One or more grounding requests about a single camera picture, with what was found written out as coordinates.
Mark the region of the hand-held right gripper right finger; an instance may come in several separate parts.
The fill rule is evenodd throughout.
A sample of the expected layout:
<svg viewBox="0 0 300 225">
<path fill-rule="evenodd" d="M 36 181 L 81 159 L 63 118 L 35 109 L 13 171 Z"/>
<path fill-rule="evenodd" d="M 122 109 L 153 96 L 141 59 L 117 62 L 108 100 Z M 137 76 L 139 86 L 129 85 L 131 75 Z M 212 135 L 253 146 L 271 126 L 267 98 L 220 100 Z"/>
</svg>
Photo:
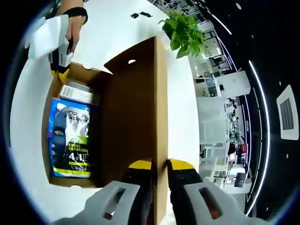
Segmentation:
<svg viewBox="0 0 300 225">
<path fill-rule="evenodd" d="M 178 225 L 265 225 L 247 217 L 237 201 L 208 180 L 202 180 L 188 162 L 168 159 L 170 201 Z"/>
</svg>

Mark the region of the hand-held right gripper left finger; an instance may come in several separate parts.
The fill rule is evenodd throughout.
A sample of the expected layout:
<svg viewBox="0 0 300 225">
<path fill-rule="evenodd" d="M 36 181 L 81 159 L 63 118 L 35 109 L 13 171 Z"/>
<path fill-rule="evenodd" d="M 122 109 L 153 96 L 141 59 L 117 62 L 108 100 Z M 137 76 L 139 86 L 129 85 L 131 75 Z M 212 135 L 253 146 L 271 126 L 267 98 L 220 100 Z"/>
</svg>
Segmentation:
<svg viewBox="0 0 300 225">
<path fill-rule="evenodd" d="M 153 194 L 153 160 L 133 162 L 119 181 L 92 195 L 82 211 L 53 225 L 146 225 Z"/>
</svg>

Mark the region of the person's left hand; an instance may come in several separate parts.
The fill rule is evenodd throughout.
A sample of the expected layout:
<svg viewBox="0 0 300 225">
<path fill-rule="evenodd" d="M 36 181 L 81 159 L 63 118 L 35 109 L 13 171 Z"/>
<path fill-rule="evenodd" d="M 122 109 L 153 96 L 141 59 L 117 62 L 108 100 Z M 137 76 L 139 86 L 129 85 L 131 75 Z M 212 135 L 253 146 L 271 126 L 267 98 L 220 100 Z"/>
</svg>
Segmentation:
<svg viewBox="0 0 300 225">
<path fill-rule="evenodd" d="M 82 24 L 80 22 L 69 21 L 66 39 L 69 41 L 71 46 L 68 47 L 67 53 L 75 51 L 75 48 L 79 42 L 81 27 Z"/>
</svg>

